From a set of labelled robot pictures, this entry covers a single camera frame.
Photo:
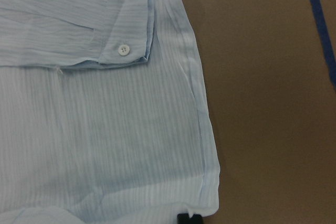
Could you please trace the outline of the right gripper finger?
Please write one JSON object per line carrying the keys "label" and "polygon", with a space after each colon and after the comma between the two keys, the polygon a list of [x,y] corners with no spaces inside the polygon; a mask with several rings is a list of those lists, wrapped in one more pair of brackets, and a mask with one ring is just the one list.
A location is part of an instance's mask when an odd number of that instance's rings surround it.
{"label": "right gripper finger", "polygon": [[203,224],[203,217],[201,215],[178,214],[177,224]]}

